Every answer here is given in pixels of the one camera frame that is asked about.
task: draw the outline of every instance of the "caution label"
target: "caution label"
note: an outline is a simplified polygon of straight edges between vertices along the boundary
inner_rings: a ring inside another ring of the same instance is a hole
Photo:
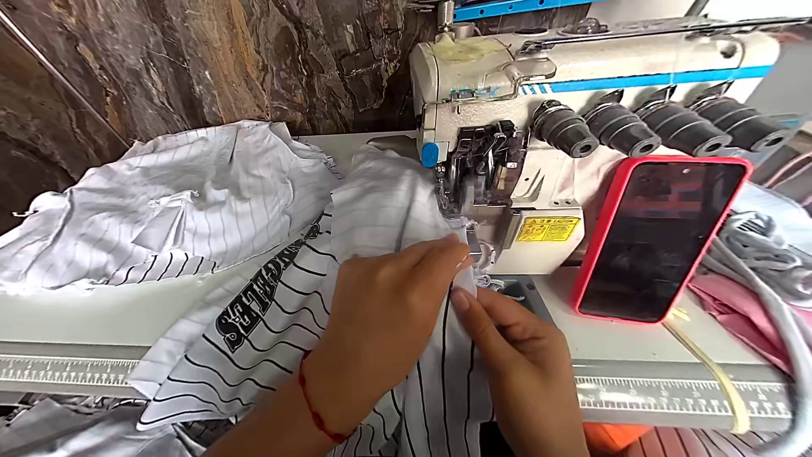
[[[518,242],[565,242],[581,222],[578,217],[529,217],[519,231]]]

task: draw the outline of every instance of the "ruler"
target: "ruler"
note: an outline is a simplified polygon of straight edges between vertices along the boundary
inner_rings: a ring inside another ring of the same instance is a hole
[[[0,386],[49,394],[139,397],[127,384],[138,360],[0,354]]]
[[[793,414],[781,382],[734,381],[748,406],[754,428],[781,430]],[[578,402],[585,416],[609,422],[723,428],[732,411],[717,381],[617,376],[576,376]],[[686,417],[692,416],[699,421]]]

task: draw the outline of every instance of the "blue knob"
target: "blue knob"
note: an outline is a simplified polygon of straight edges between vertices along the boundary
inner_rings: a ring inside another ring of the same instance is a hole
[[[423,150],[420,154],[420,162],[426,168],[432,168],[437,165],[437,157],[440,154],[440,148],[435,143],[426,143],[423,145]]]

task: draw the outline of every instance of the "yellow cable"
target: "yellow cable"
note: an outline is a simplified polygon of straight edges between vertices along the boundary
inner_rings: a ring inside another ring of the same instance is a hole
[[[747,405],[739,394],[739,391],[736,390],[736,386],[730,381],[728,374],[725,373],[722,367],[716,362],[711,360],[708,354],[705,354],[705,352],[697,346],[697,343],[693,342],[678,324],[669,322],[669,319],[663,321],[663,326],[671,332],[671,335],[674,335],[677,341],[682,343],[682,346],[685,346],[685,349],[689,350],[700,362],[705,364],[710,372],[713,373],[719,385],[722,386],[724,396],[727,397],[730,410],[733,413],[733,429],[731,432],[737,434],[749,432],[750,415],[747,412]]]

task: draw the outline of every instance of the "phone screen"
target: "phone screen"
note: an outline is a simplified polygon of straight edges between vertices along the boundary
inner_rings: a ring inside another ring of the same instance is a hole
[[[735,163],[641,163],[586,286],[583,314],[661,320],[746,174]]]

